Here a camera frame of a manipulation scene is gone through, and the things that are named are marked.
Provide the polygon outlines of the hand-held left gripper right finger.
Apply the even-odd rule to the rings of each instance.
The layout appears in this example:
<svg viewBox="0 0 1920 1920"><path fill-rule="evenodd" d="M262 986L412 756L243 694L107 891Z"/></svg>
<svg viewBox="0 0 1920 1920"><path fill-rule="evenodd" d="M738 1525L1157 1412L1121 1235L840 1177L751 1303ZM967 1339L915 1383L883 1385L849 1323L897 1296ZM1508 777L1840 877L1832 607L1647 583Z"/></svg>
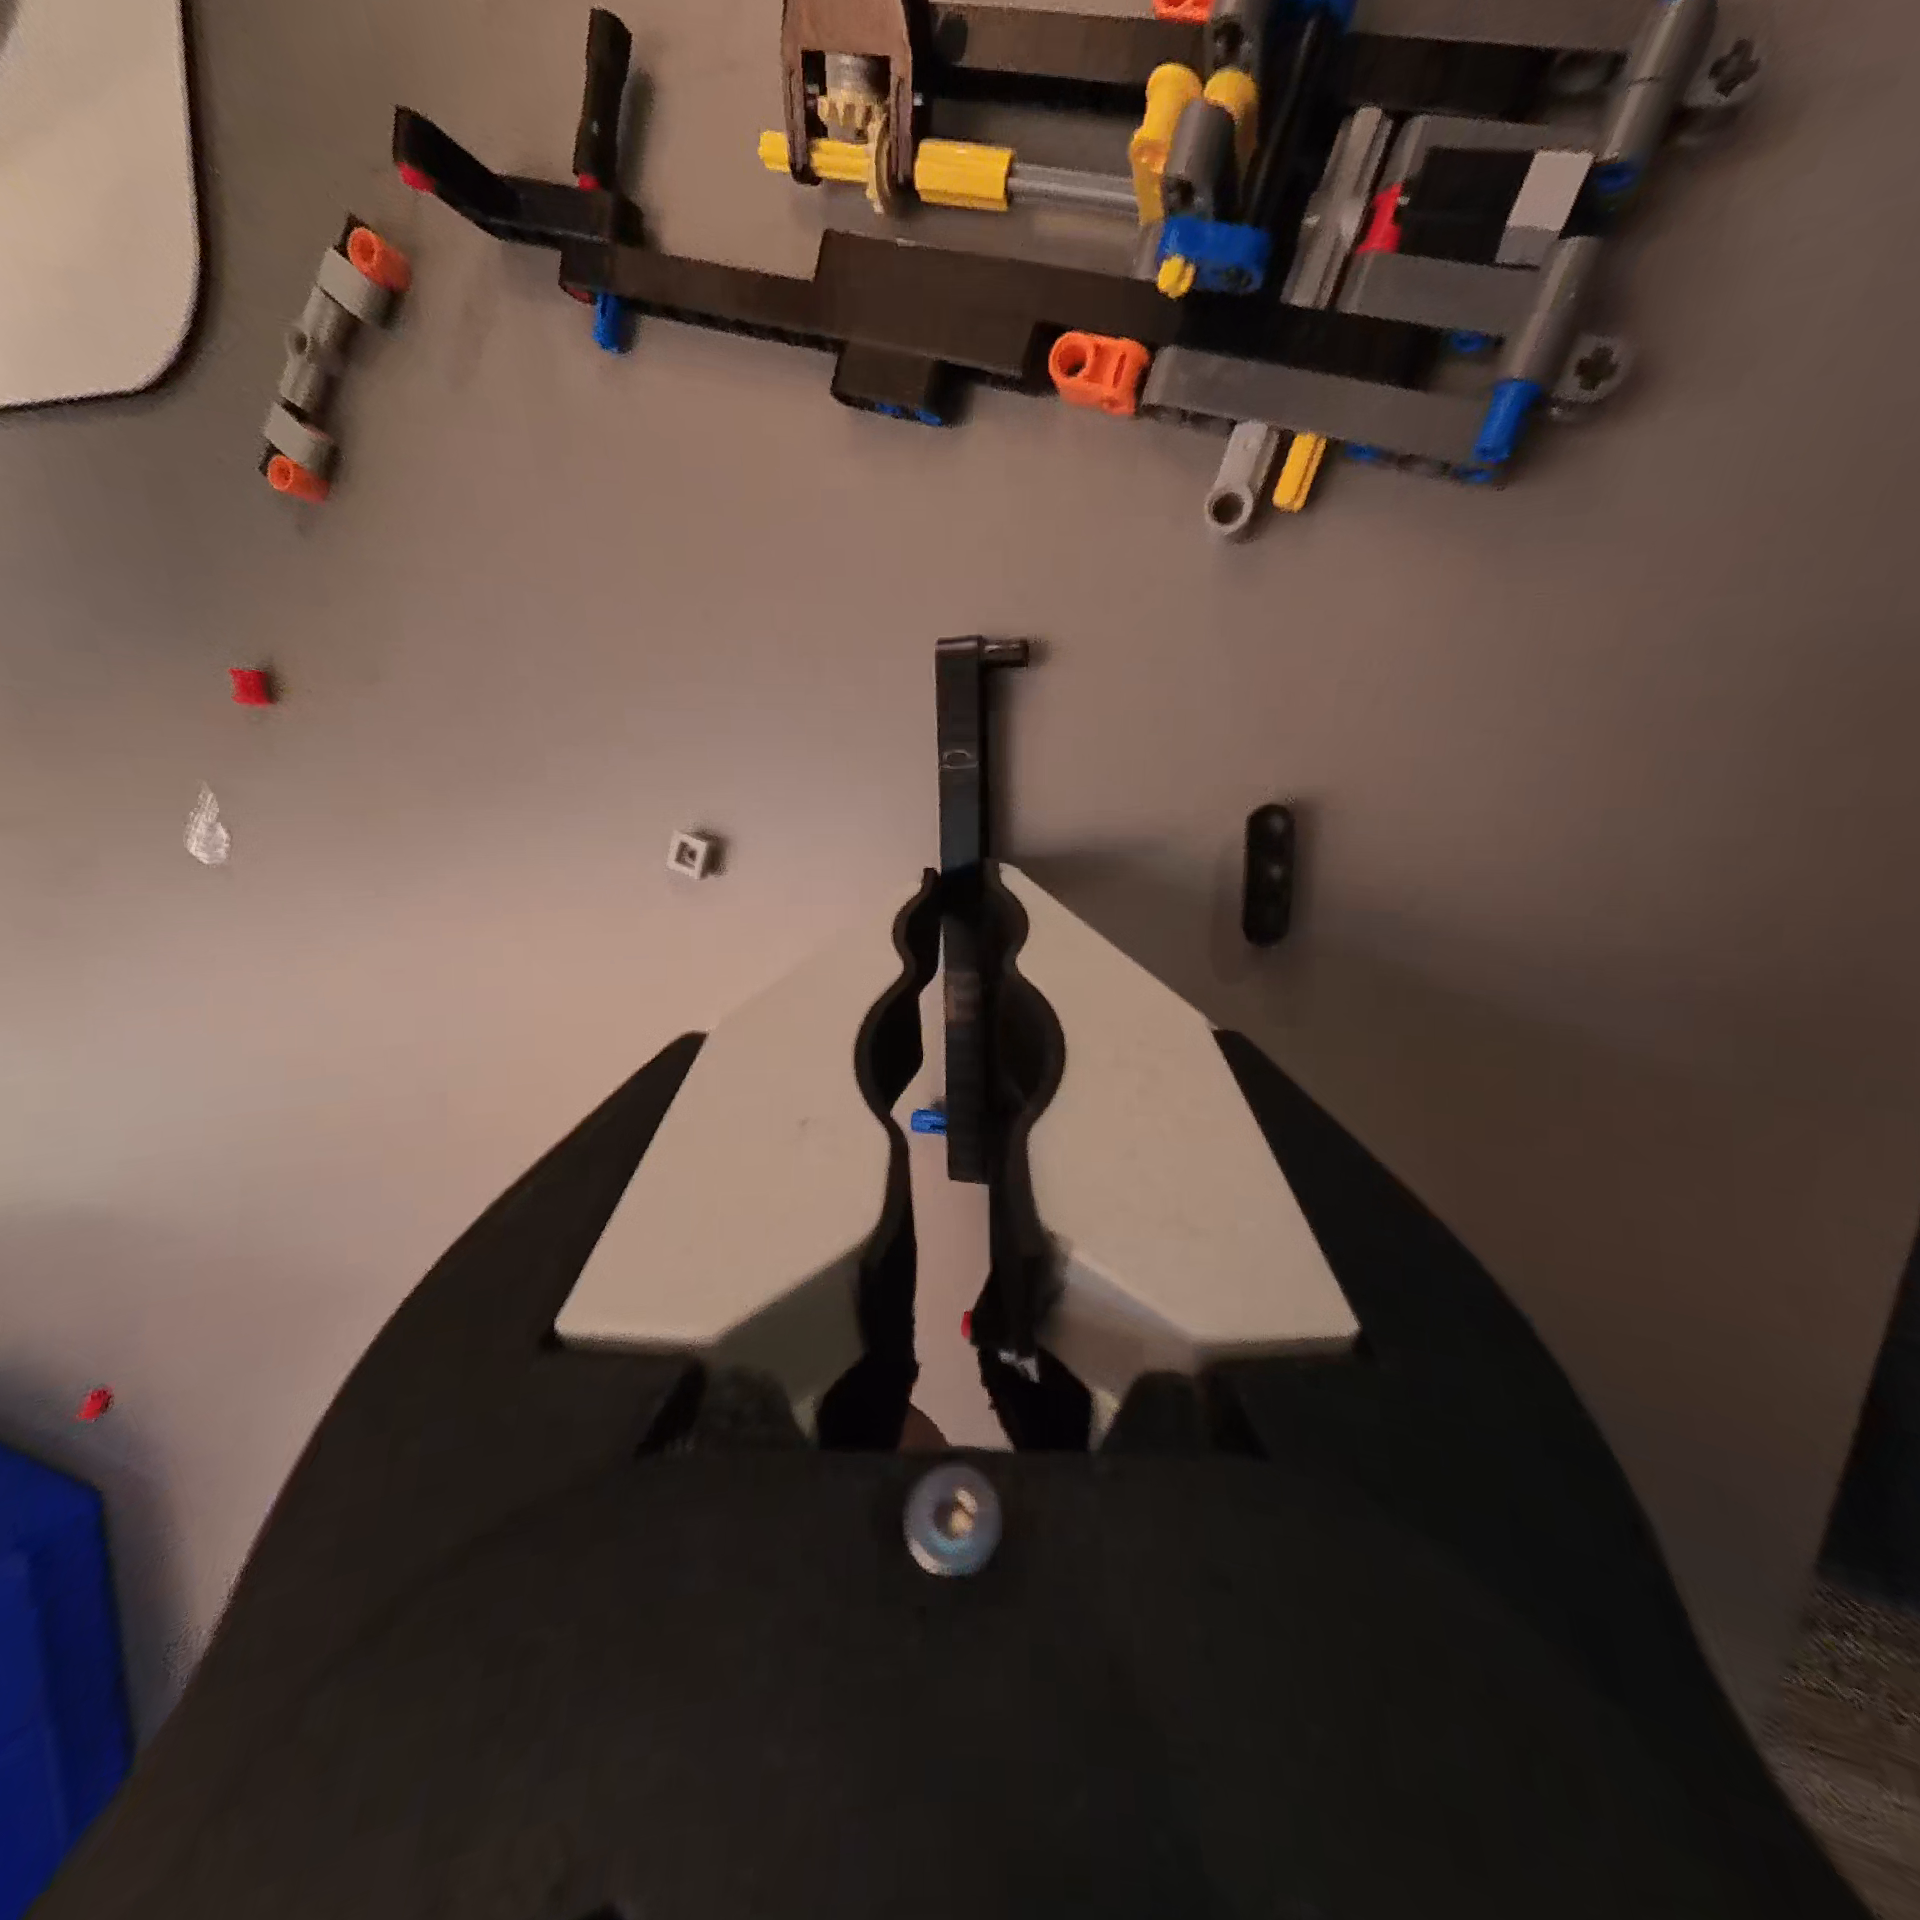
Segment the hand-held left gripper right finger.
<svg viewBox="0 0 1920 1920"><path fill-rule="evenodd" d="M1144 1382L1357 1356L1213 1021L1016 867L982 906L982 1379L1010 1444L1092 1452Z"/></svg>

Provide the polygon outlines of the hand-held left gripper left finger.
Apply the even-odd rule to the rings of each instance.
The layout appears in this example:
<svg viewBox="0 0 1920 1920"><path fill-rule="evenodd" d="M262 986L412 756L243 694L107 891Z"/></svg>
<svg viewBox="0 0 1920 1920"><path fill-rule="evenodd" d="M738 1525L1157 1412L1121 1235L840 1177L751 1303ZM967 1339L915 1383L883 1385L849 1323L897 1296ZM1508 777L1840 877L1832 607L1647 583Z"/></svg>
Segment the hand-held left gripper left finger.
<svg viewBox="0 0 1920 1920"><path fill-rule="evenodd" d="M765 1379L817 1444L898 1450L918 1249L897 1112L940 957L927 870L699 1044L558 1314L562 1345Z"/></svg>

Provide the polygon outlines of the long black toy beam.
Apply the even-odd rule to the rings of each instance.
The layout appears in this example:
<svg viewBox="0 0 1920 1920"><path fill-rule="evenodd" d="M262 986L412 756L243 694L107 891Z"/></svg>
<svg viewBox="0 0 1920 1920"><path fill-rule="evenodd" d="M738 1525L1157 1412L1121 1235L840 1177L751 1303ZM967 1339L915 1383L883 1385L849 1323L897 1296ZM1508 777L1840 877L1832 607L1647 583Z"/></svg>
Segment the long black toy beam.
<svg viewBox="0 0 1920 1920"><path fill-rule="evenodd" d="M948 1177L976 1188L994 1168L994 677L1030 658L1028 638L948 636L933 662Z"/></svg>

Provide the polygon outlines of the toy brick vehicle chassis assembly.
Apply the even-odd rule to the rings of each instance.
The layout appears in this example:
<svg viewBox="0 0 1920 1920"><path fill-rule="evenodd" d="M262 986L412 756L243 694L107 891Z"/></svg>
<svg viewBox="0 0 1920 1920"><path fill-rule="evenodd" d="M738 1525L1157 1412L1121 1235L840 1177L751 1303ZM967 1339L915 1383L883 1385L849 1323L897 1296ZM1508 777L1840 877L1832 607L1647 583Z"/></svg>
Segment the toy brick vehicle chassis assembly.
<svg viewBox="0 0 1920 1920"><path fill-rule="evenodd" d="M761 164L861 189L781 277L655 249L621 189L631 29L589 16L572 170L501 173L396 108L399 176L554 251L637 320L833 357L856 411L946 426L1055 392L1224 431L1211 531L1298 512L1331 448L1506 480L1629 353L1587 324L1657 160L1740 116L1756 5L784 5Z"/></svg>

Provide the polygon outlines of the short black two-hole beam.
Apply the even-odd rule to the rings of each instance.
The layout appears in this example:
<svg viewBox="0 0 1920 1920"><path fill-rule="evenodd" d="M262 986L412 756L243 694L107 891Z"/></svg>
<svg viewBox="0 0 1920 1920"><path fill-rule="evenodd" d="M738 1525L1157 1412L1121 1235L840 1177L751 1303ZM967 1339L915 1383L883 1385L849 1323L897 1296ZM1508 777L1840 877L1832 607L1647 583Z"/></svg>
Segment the short black two-hole beam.
<svg viewBox="0 0 1920 1920"><path fill-rule="evenodd" d="M1287 802L1255 810L1242 835L1242 936L1250 948L1280 948L1293 923L1298 877L1298 820Z"/></svg>

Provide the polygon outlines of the blue storage bin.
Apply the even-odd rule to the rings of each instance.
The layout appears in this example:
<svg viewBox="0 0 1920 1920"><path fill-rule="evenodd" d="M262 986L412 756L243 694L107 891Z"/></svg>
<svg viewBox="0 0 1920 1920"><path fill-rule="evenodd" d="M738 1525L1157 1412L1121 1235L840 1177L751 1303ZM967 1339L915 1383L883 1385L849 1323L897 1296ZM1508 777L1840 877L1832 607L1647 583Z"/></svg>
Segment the blue storage bin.
<svg viewBox="0 0 1920 1920"><path fill-rule="evenodd" d="M133 1764L98 1491L3 1450L3 1913L26 1915Z"/></svg>

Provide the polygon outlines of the grey orange toy connector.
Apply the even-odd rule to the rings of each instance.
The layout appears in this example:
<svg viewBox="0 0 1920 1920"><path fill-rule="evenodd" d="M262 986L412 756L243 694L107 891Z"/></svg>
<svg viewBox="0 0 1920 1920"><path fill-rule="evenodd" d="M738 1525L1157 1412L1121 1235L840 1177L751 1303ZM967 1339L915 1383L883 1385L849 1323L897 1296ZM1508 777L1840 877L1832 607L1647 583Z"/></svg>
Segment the grey orange toy connector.
<svg viewBox="0 0 1920 1920"><path fill-rule="evenodd" d="M281 375L264 418L260 473L277 497L319 504L339 465L331 413L354 342L390 327L413 285L413 265L350 212L324 251L300 315L284 335Z"/></svg>

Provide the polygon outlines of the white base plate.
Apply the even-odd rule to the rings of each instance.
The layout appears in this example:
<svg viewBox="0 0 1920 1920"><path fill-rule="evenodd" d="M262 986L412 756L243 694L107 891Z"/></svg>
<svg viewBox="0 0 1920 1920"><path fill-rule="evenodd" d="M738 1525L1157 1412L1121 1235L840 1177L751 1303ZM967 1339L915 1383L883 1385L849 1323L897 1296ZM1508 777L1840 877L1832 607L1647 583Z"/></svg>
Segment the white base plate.
<svg viewBox="0 0 1920 1920"><path fill-rule="evenodd" d="M181 3L3 7L3 406L120 398L202 287Z"/></svg>

